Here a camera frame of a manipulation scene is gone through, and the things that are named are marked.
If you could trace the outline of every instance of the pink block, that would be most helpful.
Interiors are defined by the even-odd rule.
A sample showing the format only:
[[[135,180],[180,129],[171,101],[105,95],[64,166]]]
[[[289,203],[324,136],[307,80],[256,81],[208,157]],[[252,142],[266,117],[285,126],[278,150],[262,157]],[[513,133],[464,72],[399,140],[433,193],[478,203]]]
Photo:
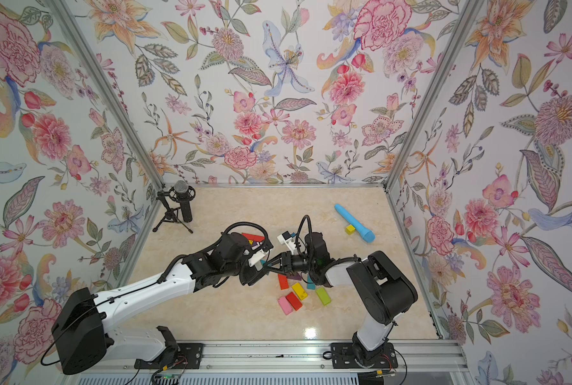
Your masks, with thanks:
[[[280,306],[282,307],[282,311],[284,312],[285,315],[288,315],[291,312],[293,312],[292,306],[290,305],[290,302],[288,302],[288,299],[286,299],[286,297],[280,297],[280,299],[277,300],[277,303],[280,304]]]

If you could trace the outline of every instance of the blue toy microphone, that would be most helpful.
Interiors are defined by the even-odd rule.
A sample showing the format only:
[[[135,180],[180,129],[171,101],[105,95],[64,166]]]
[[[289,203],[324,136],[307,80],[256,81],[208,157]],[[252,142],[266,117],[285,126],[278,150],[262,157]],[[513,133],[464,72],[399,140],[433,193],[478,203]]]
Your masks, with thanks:
[[[335,209],[359,232],[365,242],[371,243],[376,239],[376,235],[374,235],[369,228],[363,226],[358,220],[356,220],[352,214],[341,206],[341,204],[336,204]]]

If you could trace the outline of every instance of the floral wallpaper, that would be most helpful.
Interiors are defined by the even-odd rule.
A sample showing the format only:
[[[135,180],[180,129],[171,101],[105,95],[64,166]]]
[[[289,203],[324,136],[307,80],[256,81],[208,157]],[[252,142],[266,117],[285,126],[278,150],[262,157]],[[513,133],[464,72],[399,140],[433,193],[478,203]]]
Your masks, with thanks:
[[[390,188],[480,385],[572,384],[572,1],[486,0]]]
[[[459,13],[459,0],[69,6],[165,180],[210,184],[382,182]]]
[[[0,384],[55,382],[62,306],[116,286],[154,195],[94,88],[42,1],[0,3]]]

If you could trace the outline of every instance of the floor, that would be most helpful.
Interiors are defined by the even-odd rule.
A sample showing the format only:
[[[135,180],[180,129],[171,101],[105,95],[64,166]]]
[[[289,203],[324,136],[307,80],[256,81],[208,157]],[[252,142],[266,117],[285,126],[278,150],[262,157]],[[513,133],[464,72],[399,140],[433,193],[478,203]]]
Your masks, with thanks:
[[[336,203],[373,230],[376,240],[368,244],[358,233],[347,235],[344,228],[348,224],[333,208]],[[392,339],[437,338],[381,187],[198,188],[191,206],[194,220],[189,227],[194,234],[180,224],[162,224],[158,232],[151,232],[130,282],[163,271],[175,256],[212,244],[220,231],[243,220],[265,227],[273,237],[271,255],[275,256],[287,250],[275,237],[286,230],[296,232],[299,221],[308,214],[313,230],[323,234],[332,258],[353,254],[364,257],[382,250],[414,284],[419,300],[400,318],[399,326],[390,334]],[[253,228],[237,230],[259,234]],[[290,291],[280,290],[277,275],[263,277],[252,287],[244,287],[232,278],[220,288],[208,287],[172,299],[128,320],[124,326],[163,325],[177,339],[351,339],[367,313],[359,295],[354,287],[326,290],[332,300],[326,307],[312,290],[307,290],[303,307],[286,316],[277,299]]]

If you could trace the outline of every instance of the tripod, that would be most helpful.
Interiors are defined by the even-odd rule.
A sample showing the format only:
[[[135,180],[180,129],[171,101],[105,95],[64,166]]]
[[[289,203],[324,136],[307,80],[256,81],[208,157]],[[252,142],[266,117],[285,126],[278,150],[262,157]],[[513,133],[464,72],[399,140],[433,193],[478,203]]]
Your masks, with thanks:
[[[160,220],[160,223],[158,223],[158,225],[156,227],[154,227],[152,229],[152,231],[155,233],[158,231],[158,227],[160,227],[161,224],[163,224],[164,222],[167,223],[180,223],[183,225],[183,227],[187,228],[188,231],[190,232],[190,234],[193,234],[194,232],[188,227],[186,226],[182,221],[179,220],[179,218],[177,217],[177,215],[179,214],[179,211],[181,210],[181,206],[177,207],[177,208],[171,208],[168,205],[167,202],[167,197],[171,198],[170,196],[170,192],[173,189],[171,188],[170,190],[168,190],[167,192],[164,191],[158,191],[158,194],[156,196],[156,198],[158,200],[160,200],[160,202],[162,202],[162,205],[167,209],[167,212],[164,214],[164,217],[162,217],[162,219]]]

